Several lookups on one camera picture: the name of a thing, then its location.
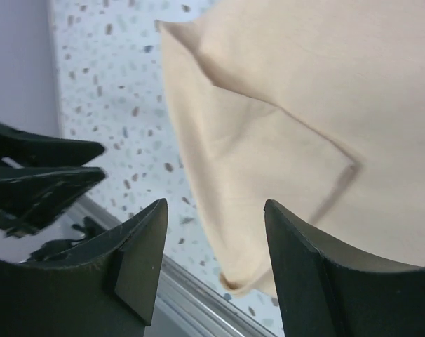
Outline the beige cloth mat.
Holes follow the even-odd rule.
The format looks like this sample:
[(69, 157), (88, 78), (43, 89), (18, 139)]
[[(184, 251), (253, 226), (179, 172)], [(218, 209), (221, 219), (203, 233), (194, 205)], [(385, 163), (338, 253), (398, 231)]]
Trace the beige cloth mat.
[(168, 113), (224, 288), (276, 293), (268, 199), (425, 266), (425, 1), (220, 1), (158, 28)]

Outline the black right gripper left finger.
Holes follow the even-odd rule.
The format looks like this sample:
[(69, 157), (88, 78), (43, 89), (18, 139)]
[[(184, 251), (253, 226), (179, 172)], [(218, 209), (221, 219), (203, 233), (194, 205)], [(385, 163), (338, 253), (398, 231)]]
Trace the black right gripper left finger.
[(0, 336), (142, 336), (167, 227), (168, 203), (158, 199), (49, 260), (0, 260)]

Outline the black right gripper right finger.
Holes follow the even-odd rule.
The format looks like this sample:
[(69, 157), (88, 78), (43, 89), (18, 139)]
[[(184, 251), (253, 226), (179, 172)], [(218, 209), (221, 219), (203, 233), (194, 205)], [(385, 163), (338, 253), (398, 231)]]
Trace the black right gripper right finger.
[(272, 199), (264, 222), (286, 336), (425, 336), (425, 267), (357, 249)]

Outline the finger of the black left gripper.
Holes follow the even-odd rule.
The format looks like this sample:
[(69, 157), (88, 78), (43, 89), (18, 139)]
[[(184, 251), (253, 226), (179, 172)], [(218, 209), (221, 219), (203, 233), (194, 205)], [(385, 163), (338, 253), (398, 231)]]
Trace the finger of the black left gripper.
[(97, 142), (43, 136), (0, 123), (0, 166), (6, 165), (3, 158), (24, 167), (83, 166), (104, 152)]
[(0, 230), (37, 234), (105, 177), (98, 167), (0, 167)]

